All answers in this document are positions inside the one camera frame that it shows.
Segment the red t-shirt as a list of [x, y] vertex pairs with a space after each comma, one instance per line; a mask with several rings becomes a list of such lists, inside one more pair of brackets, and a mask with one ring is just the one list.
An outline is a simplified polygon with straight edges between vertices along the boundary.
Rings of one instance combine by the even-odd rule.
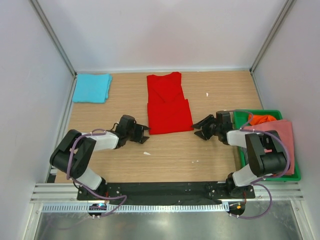
[[182, 88], [182, 74], [146, 77], [148, 103], [147, 117], [149, 134], [161, 135], [193, 130], [189, 100]]

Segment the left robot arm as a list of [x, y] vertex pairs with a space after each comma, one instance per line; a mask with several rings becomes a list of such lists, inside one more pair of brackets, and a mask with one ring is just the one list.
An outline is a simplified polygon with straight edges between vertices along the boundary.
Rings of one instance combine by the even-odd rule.
[[97, 128], [91, 132], [69, 130], [50, 156], [50, 164], [78, 183], [95, 200], [107, 200], [107, 182], [90, 167], [93, 152], [116, 150], [128, 141], [144, 144], [150, 128], [138, 124], [130, 115], [123, 115], [111, 129]]

